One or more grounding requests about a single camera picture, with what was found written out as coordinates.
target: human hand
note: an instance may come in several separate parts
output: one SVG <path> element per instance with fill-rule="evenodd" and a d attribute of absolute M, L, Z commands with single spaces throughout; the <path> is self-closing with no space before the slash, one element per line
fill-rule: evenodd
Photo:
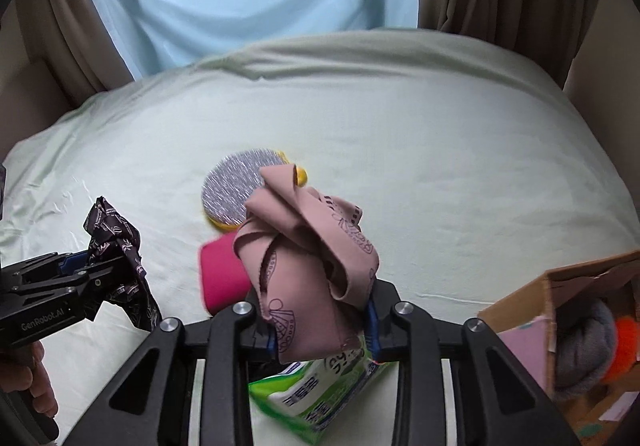
<path fill-rule="evenodd" d="M 27 366 L 0 360 L 0 388 L 4 392 L 28 389 L 33 396 L 35 411 L 53 417 L 58 413 L 58 403 L 51 388 L 49 375 L 42 364 L 43 358 L 44 347 L 38 341 L 33 344 L 33 371 Z"/>

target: orange fuzzy object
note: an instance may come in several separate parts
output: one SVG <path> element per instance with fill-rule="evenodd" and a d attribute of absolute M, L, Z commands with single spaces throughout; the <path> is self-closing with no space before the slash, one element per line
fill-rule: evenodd
<path fill-rule="evenodd" d="M 620 379 L 636 363 L 638 353 L 638 325 L 629 316 L 623 316 L 616 320 L 618 332 L 618 347 L 613 363 L 602 378 L 602 382 L 613 382 Z"/>

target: pink strap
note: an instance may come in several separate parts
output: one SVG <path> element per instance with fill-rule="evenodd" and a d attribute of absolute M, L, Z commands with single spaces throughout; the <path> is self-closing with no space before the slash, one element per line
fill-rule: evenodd
<path fill-rule="evenodd" d="M 260 169 L 264 187 L 245 203 L 234 242 L 276 328 L 282 363 L 325 358 L 360 346 L 359 311 L 380 263 L 358 227 L 362 210 L 296 185 L 295 165 Z"/>

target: wet wipes pack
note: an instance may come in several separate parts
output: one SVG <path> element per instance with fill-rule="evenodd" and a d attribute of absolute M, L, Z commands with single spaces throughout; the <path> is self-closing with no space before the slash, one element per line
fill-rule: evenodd
<path fill-rule="evenodd" d="M 249 394 L 265 414 L 317 444 L 338 412 L 385 367 L 363 347 L 292 363 L 275 376 L 250 383 Z"/>

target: silver bolt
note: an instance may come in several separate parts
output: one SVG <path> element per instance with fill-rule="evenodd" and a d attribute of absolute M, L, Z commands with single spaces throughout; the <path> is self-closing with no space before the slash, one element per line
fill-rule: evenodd
<path fill-rule="evenodd" d="M 249 314 L 253 310 L 254 306 L 247 301 L 239 301 L 234 305 L 234 312 L 236 314 Z"/>
<path fill-rule="evenodd" d="M 176 318 L 165 318 L 160 322 L 160 330 L 164 332 L 175 331 L 180 325 L 180 322 Z"/>
<path fill-rule="evenodd" d="M 486 323 L 478 318 L 471 318 L 466 322 L 466 326 L 469 327 L 471 332 L 482 332 L 486 328 Z"/>
<path fill-rule="evenodd" d="M 398 314 L 411 314 L 414 311 L 414 304 L 409 301 L 399 301 L 394 309 Z"/>

